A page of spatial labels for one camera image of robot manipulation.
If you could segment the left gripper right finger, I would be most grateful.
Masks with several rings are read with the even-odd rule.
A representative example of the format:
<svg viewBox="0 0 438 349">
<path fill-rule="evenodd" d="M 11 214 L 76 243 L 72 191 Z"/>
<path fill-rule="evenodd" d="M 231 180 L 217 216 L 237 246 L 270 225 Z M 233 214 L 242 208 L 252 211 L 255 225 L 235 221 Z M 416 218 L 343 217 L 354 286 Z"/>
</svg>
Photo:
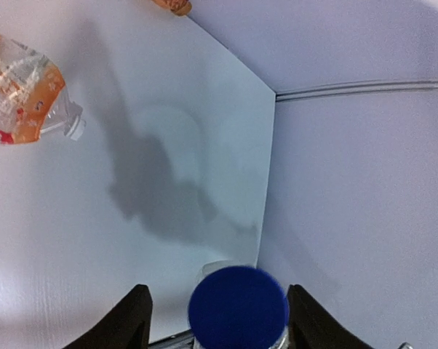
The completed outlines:
<svg viewBox="0 0 438 349">
<path fill-rule="evenodd" d="M 289 348 L 364 348 L 365 343 L 344 328 L 301 285 L 290 285 Z"/>
</svg>

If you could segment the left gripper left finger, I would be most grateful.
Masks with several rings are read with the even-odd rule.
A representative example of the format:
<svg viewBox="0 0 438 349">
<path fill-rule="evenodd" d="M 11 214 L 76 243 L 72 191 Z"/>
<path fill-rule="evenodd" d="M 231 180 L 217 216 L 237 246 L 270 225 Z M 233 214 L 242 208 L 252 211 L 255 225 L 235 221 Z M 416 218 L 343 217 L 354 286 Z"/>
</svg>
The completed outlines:
<svg viewBox="0 0 438 349">
<path fill-rule="evenodd" d="M 137 284 L 94 327 L 66 347 L 147 348 L 152 310 L 149 288 Z"/>
</svg>

